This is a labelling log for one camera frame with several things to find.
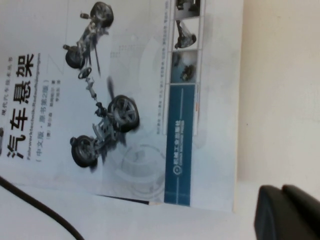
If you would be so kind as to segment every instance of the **black cable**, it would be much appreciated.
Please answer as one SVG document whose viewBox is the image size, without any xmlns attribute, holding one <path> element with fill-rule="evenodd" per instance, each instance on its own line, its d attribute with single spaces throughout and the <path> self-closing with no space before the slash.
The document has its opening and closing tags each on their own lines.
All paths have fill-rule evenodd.
<svg viewBox="0 0 320 240">
<path fill-rule="evenodd" d="M 48 215 L 52 219 L 54 219 L 58 224 L 64 227 L 76 240 L 85 240 L 83 236 L 62 216 L 58 213 L 53 211 L 51 208 L 47 207 L 40 201 L 36 200 L 32 196 L 28 195 L 24 191 L 20 190 L 3 177 L 0 176 L 0 186 L 4 189 L 8 190 L 10 193 L 16 195 L 18 198 L 22 199 L 23 201 L 27 202 L 31 206 L 35 207 L 36 209 L 40 210 L 44 214 Z"/>
</svg>

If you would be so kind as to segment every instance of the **photo strip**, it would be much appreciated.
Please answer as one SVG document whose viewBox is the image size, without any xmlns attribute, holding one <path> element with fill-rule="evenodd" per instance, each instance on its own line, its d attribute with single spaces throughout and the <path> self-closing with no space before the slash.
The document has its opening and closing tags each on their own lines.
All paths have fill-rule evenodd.
<svg viewBox="0 0 320 240">
<path fill-rule="evenodd" d="M 198 52 L 175 51 L 172 53 L 171 84 L 194 84 L 197 79 Z"/>
<path fill-rule="evenodd" d="M 174 19 L 199 17 L 201 0 L 175 0 Z"/>
<path fill-rule="evenodd" d="M 173 33 L 173 50 L 195 50 L 199 41 L 199 18 L 176 20 Z"/>
</svg>

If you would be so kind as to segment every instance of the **beige wall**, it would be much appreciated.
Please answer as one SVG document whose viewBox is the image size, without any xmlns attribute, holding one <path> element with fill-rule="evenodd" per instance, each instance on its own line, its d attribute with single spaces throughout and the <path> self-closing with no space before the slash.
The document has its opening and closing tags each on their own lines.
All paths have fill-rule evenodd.
<svg viewBox="0 0 320 240">
<path fill-rule="evenodd" d="M 244 0 L 238 179 L 320 197 L 320 2 Z"/>
</svg>

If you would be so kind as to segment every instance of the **steering wheel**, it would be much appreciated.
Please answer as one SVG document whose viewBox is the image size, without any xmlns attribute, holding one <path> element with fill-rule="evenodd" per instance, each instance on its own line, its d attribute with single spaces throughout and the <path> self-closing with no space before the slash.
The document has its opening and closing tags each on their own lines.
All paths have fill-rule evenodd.
<svg viewBox="0 0 320 240">
<path fill-rule="evenodd" d="M 87 78 L 90 75 L 91 71 L 92 71 L 91 67 L 86 67 L 85 69 L 82 69 L 78 75 L 78 79 Z"/>
</svg>

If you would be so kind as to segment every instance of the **book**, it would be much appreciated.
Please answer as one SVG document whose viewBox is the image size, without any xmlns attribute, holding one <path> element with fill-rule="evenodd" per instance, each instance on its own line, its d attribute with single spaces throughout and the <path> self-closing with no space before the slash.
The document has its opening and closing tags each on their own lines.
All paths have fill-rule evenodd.
<svg viewBox="0 0 320 240">
<path fill-rule="evenodd" d="M 214 2 L 3 3 L 1 175 L 232 211 L 243 3 Z"/>
</svg>

